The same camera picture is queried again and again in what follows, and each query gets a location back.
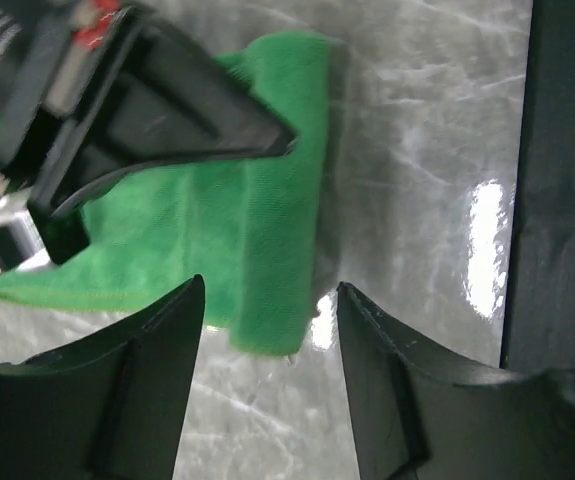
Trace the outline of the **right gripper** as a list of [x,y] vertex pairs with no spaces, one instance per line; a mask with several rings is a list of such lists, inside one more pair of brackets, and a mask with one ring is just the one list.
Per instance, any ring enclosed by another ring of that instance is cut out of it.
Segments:
[[134,1],[0,1],[0,270],[84,249],[68,214],[142,170],[280,157],[292,126]]

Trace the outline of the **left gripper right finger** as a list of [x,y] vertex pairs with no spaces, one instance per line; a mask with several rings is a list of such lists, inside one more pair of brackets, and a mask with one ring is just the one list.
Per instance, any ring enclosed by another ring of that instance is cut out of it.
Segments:
[[575,368],[520,374],[459,355],[337,289],[364,479],[575,479]]

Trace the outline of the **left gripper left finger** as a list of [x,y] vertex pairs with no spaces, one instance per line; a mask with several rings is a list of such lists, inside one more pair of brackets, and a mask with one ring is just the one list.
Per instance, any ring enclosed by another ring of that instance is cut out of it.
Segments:
[[0,364],[0,479],[173,476],[205,310],[200,276],[145,309]]

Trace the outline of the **green towel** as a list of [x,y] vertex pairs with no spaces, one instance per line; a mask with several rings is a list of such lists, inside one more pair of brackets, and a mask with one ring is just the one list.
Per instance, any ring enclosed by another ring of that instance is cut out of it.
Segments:
[[291,124],[269,159],[161,168],[122,180],[83,210],[91,244],[65,265],[0,275],[0,300],[80,312],[137,311],[186,279],[206,285],[205,320],[238,350],[299,351],[315,300],[316,222],[328,137],[330,45],[283,31],[220,64]]

